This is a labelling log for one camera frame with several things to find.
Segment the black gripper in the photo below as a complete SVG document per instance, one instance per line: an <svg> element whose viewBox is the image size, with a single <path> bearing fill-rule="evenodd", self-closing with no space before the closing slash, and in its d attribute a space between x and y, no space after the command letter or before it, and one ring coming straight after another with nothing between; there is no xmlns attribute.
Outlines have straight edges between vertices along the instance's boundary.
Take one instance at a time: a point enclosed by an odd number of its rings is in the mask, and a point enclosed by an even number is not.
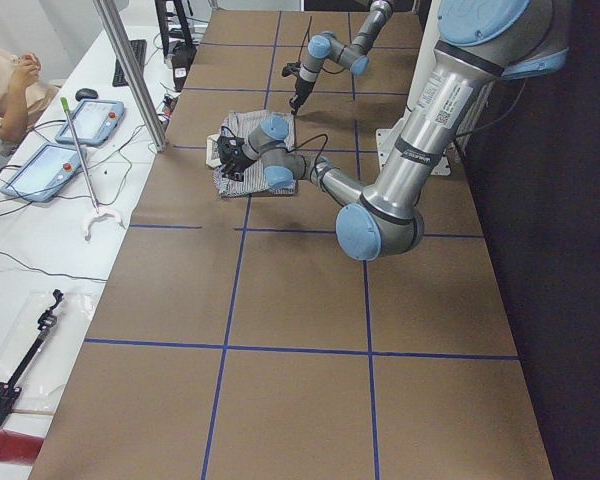
<svg viewBox="0 0 600 480"><path fill-rule="evenodd" d="M221 174L230 181L243 182L244 172L253 165L243 150L245 140L236 136L220 135L217 150L221 162Z"/></svg>
<svg viewBox="0 0 600 480"><path fill-rule="evenodd" d="M282 76L294 76L296 78L295 94L289 99L290 112L293 116L296 116L303 105L303 100L307 100L313 91L315 72L305 62L297 61L287 63L282 69Z"/></svg>

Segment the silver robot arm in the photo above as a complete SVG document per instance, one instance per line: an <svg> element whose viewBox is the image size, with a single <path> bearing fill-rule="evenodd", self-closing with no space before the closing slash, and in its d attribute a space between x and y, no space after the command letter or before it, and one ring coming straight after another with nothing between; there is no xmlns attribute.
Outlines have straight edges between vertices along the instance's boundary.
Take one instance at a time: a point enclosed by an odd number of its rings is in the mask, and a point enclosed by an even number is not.
<svg viewBox="0 0 600 480"><path fill-rule="evenodd" d="M415 248L424 224L416 203L423 185L456 138L483 87L562 68L568 53L568 1L444 1L437 19L435 64L412 112L386 142L376 180L360 183L324 157L286 147L287 121L271 115L247 136L224 130L217 141L222 174L242 180L254 164L271 189L307 180L341 209L336 235L351 258L371 261Z"/></svg>
<svg viewBox="0 0 600 480"><path fill-rule="evenodd" d="M292 115L296 115L308 100L326 60L354 76L364 73L369 64L369 51L396 11L395 1L376 0L367 1L367 4L369 13L351 44L341 42L331 31L323 31L309 39L302 59L285 65L282 76L295 77L295 93L289 100Z"/></svg>

